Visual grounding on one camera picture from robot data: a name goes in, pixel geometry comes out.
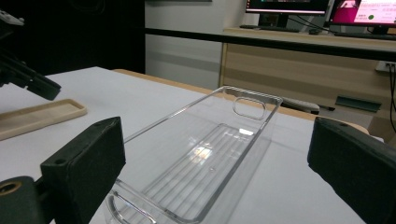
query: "tray handle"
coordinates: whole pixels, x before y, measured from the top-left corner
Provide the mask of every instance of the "tray handle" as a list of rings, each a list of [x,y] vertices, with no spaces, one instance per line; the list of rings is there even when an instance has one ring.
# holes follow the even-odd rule
[[[138,212],[140,215],[142,215],[143,217],[146,217],[149,219],[149,221],[152,224],[156,224],[157,221],[154,219],[154,217],[146,212],[143,209],[140,209],[139,207],[137,207],[134,203],[131,203],[130,201],[128,201],[126,198],[122,197],[121,195],[119,195],[118,192],[116,192],[115,190],[111,190],[109,192],[110,196],[108,196],[107,198],[107,202],[108,202],[108,209],[110,210],[111,214],[113,214],[113,217],[116,218],[120,223],[123,224],[130,224],[130,222],[128,222],[127,220],[125,220],[125,218],[122,216],[122,214],[120,213],[120,211],[118,210],[116,203],[114,201],[114,197],[117,197],[118,199],[120,199],[123,203],[125,203],[127,206],[132,207],[136,212]]]
[[[236,106],[236,103],[238,103],[238,101],[247,101],[247,102],[244,102],[244,103],[241,102],[242,104],[251,105],[253,103],[254,105],[262,106],[262,114],[260,116],[254,116],[254,115],[249,115],[248,113],[245,113],[243,111],[240,111],[240,109],[238,109],[237,106]],[[248,98],[248,97],[241,96],[241,97],[236,97],[235,100],[233,101],[233,112],[235,112],[239,116],[247,117],[247,118],[250,118],[250,119],[261,120],[261,119],[264,119],[264,117],[265,117],[265,110],[266,110],[265,103],[263,103],[263,102],[261,102],[259,100],[253,99],[253,98]]]

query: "clear plastic tray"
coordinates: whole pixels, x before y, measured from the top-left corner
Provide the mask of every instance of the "clear plastic tray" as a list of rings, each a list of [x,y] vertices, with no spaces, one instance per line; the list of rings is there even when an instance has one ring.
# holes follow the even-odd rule
[[[281,102],[222,87],[127,137],[106,222],[226,223],[268,148]]]

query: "white table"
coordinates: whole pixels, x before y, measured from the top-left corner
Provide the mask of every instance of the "white table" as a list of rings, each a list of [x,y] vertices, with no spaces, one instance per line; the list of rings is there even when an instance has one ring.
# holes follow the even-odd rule
[[[39,164],[96,121],[121,117],[124,137],[202,93],[94,67],[49,76],[88,114],[0,142],[0,180],[41,176]],[[13,85],[0,88],[0,113],[47,103]],[[230,223],[364,223],[307,165],[313,121],[279,114],[268,148]],[[105,223],[99,208],[92,223]]]

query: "computer monitor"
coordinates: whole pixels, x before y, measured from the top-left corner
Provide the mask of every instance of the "computer monitor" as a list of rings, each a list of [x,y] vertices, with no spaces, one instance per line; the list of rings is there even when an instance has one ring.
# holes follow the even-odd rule
[[[329,25],[373,27],[373,34],[386,34],[396,27],[396,0],[334,0]]]
[[[329,0],[247,0],[246,13],[276,14],[276,26],[286,27],[289,15],[324,16],[328,4]]]

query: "power outlet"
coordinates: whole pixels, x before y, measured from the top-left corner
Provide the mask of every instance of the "power outlet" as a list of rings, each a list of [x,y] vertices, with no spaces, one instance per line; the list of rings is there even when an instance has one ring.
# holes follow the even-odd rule
[[[375,71],[377,72],[389,72],[389,67],[390,66],[396,66],[395,62],[385,62],[385,61],[379,61],[378,65],[375,68]]]

